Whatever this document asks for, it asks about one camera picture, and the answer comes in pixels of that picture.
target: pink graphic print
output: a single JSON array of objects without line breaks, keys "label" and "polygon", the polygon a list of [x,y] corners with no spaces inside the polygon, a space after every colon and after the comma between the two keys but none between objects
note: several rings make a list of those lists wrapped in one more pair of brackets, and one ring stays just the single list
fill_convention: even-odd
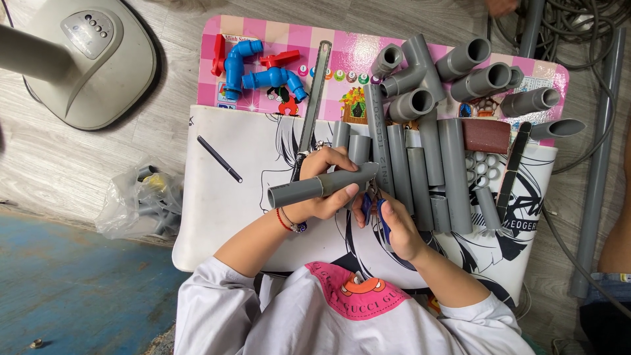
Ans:
[{"label": "pink graphic print", "polygon": [[393,310],[411,298],[389,282],[372,278],[354,283],[355,273],[337,265],[313,262],[305,265],[320,280],[329,306],[349,320],[366,320]]}]

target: clear plastic bag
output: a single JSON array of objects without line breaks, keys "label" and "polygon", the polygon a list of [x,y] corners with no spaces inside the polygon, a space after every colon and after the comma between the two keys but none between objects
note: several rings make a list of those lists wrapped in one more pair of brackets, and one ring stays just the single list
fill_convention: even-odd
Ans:
[{"label": "clear plastic bag", "polygon": [[172,241],[180,229],[184,176],[145,155],[130,170],[112,178],[103,210],[94,220],[109,239],[146,235]]}]

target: gray laminate floor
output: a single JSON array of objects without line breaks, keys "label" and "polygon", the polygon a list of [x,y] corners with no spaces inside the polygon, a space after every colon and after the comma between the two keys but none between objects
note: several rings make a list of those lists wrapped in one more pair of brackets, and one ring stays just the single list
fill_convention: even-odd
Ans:
[{"label": "gray laminate floor", "polygon": [[[24,27],[44,0],[8,0],[16,27]],[[0,199],[57,219],[90,223],[101,209],[112,176],[127,170],[142,153],[155,155],[183,172],[189,105],[195,103],[201,31],[217,14],[328,27],[407,39],[423,32],[432,43],[456,45],[486,34],[482,0],[129,0],[162,44],[165,65],[157,90],[129,118],[98,133],[66,126],[34,102],[20,75],[0,69]],[[0,22],[7,23],[0,10]],[[493,34],[493,51],[515,50]],[[560,57],[583,61],[586,48],[562,47]],[[600,223],[603,238],[618,217],[624,191],[622,142],[631,99],[631,33],[623,66],[608,183]],[[572,72],[564,117],[589,127],[578,136],[558,140],[556,166],[578,157],[592,144],[598,84],[589,71]],[[552,178],[546,199],[565,242],[574,251],[582,219],[588,164]],[[525,284],[533,305],[520,325],[549,349],[555,337],[581,336],[577,302],[568,297],[572,267],[539,225]]]}]

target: blue pliers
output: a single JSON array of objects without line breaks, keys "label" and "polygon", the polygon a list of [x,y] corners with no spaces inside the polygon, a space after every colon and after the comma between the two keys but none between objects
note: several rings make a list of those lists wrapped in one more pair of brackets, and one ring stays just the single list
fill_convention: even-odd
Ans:
[{"label": "blue pliers", "polygon": [[377,180],[372,179],[368,183],[368,189],[366,193],[363,195],[362,201],[362,212],[364,216],[364,221],[366,225],[369,224],[370,221],[370,208],[374,202],[377,202],[377,215],[379,216],[379,220],[383,226],[383,234],[382,237],[386,241],[388,251],[392,251],[390,247],[390,227],[384,221],[383,216],[381,215],[381,205],[386,202],[386,199],[381,197],[381,190],[377,187]]}]

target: hand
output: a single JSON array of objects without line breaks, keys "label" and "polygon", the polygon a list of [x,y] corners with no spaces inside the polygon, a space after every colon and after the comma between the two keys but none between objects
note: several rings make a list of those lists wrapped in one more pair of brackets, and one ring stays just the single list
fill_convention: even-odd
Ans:
[{"label": "hand", "polygon": [[517,0],[485,0],[488,13],[493,17],[506,16],[515,11]]},{"label": "hand", "polygon": [[[316,175],[325,173],[332,165],[339,169],[357,171],[357,165],[353,163],[346,152],[345,147],[335,149],[323,147],[310,153],[303,161],[300,168],[300,180],[310,179]],[[337,210],[344,207],[359,191],[357,184],[350,184],[331,196],[312,198],[311,200],[294,203],[283,208],[285,214],[294,223],[307,220],[310,217],[329,219]]]},{"label": "hand", "polygon": [[[423,256],[429,247],[416,230],[416,225],[414,225],[405,206],[383,191],[381,191],[381,195],[386,199],[386,202],[381,205],[381,215],[391,230],[390,245],[392,249],[401,259],[409,262],[423,260]],[[357,225],[360,228],[364,228],[366,221],[364,221],[361,205],[360,196],[357,196],[353,202],[353,214]],[[372,214],[376,213],[376,207],[373,206]]]}]

